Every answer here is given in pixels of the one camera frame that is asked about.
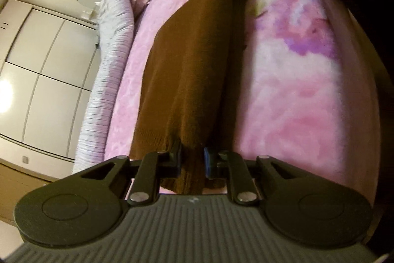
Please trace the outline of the brown knit sweater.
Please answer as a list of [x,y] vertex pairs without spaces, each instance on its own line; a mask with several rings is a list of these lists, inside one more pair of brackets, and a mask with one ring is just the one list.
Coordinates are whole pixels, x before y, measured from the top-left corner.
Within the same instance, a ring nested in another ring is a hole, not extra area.
[[142,78],[130,155],[182,144],[181,172],[162,186],[204,188],[204,150],[231,150],[245,50],[246,0],[189,0],[158,31]]

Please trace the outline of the grey striped duvet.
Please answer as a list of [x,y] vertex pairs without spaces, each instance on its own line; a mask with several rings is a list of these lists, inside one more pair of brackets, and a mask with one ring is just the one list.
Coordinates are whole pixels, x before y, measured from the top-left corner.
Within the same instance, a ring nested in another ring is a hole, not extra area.
[[134,15],[130,0],[101,0],[98,36],[101,61],[76,147],[73,173],[104,159],[117,92],[133,42]]

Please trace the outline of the pink floral bed blanket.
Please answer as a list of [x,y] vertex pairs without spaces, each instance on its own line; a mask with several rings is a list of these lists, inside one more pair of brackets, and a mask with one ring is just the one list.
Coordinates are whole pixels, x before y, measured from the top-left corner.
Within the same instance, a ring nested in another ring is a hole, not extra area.
[[[152,0],[138,20],[105,159],[130,152],[149,50],[185,2]],[[368,48],[338,0],[248,0],[234,150],[281,159],[373,202],[381,139]]]

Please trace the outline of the wooden door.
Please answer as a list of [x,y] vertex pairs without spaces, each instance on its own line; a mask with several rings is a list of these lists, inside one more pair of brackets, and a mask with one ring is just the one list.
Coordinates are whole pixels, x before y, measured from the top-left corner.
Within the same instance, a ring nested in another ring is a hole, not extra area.
[[0,216],[1,221],[15,226],[13,212],[18,201],[27,193],[49,184],[50,181],[27,175],[1,164]]

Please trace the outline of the white wardrobe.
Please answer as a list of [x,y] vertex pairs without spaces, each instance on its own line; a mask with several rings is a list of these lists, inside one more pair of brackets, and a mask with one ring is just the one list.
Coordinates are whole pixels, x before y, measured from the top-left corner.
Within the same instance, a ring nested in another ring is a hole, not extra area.
[[49,179],[71,174],[99,61],[91,23],[18,0],[6,2],[1,11],[2,162]]

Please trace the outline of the wall socket plate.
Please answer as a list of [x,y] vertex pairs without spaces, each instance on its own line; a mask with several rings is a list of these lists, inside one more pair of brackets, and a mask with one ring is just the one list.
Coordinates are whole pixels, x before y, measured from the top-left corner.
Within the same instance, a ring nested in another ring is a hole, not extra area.
[[27,156],[22,156],[22,162],[28,164],[29,158]]

